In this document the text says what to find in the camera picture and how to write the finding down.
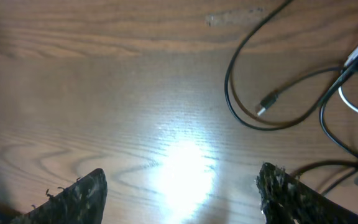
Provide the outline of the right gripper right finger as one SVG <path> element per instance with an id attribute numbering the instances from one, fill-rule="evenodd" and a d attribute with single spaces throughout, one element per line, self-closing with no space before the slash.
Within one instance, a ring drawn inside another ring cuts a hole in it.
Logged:
<path id="1" fill-rule="evenodd" d="M 358 224 L 358 215 L 271 163 L 256 178 L 266 224 Z"/>

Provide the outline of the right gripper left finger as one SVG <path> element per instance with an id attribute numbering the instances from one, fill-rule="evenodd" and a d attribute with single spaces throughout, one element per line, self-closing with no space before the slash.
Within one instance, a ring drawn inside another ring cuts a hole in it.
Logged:
<path id="1" fill-rule="evenodd" d="M 106 175 L 97 168 L 57 195 L 46 191 L 48 200 L 28 213 L 0 208 L 0 223 L 101 224 L 107 192 Z"/>

